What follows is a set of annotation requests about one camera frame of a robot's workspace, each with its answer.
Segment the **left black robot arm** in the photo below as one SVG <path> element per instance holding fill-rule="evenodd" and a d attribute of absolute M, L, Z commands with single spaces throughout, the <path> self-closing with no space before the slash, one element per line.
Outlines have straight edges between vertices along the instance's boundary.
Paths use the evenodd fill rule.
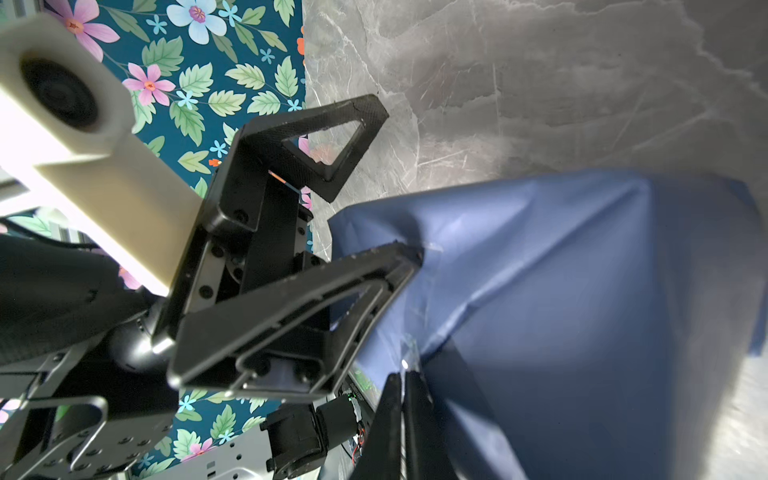
<path fill-rule="evenodd" d="M 76 165 L 98 225 L 148 242 L 170 284 L 124 287 L 119 257 L 1 240 L 5 479 L 107 479 L 171 430 L 180 390 L 277 399 L 258 427 L 268 474 L 295 478 L 363 434 L 342 386 L 374 325 L 420 269 L 394 242 L 324 261 L 303 247 L 307 187 L 334 199 L 387 119 L 373 95 L 250 121 L 200 197 L 140 140 Z"/>

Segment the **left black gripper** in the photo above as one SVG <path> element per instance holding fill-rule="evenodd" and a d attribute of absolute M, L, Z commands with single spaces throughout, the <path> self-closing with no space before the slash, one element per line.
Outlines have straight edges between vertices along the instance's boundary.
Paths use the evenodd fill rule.
<path fill-rule="evenodd" d="M 394 242 L 288 275 L 310 248 L 310 190 L 335 201 L 388 118 L 366 94 L 260 116 L 236 133 L 153 334 L 156 353 L 176 338 L 170 386 L 293 402 L 340 386 L 424 251 Z M 206 307 L 181 318 L 188 301 Z"/>

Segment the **light blue wrapping paper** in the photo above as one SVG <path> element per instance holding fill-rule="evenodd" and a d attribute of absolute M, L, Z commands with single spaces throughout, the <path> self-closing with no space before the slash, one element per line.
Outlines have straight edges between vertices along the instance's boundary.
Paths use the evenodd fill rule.
<path fill-rule="evenodd" d="M 702 475 L 765 312 L 743 183 L 545 175 L 360 203 L 329 226 L 335 258 L 444 248 L 422 372 L 462 478 Z M 400 368 L 405 291 L 358 357 L 377 386 Z"/>

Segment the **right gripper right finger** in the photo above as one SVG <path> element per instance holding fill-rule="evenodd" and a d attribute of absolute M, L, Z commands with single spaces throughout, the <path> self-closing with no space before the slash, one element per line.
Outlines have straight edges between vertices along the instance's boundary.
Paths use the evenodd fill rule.
<path fill-rule="evenodd" d="M 406 478 L 457 480 L 434 414 L 429 389 L 418 371 L 405 372 L 402 405 Z"/>

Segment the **clear adhesive tape piece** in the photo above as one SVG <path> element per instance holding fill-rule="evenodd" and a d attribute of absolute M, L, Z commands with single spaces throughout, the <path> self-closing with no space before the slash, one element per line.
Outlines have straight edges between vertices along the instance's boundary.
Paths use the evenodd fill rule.
<path fill-rule="evenodd" d="M 435 242 L 422 244 L 421 267 L 409 283 L 402 315 L 400 371 L 422 370 L 422 355 L 431 336 L 430 308 L 441 268 L 444 248 Z"/>

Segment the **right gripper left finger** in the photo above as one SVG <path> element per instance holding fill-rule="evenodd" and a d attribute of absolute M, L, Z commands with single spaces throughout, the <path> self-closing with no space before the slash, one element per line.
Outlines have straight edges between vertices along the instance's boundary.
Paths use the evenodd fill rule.
<path fill-rule="evenodd" d="M 351 480 L 401 478 L 401 393 L 401 376 L 398 373 L 390 374 L 363 445 L 362 456 L 350 476 Z"/>

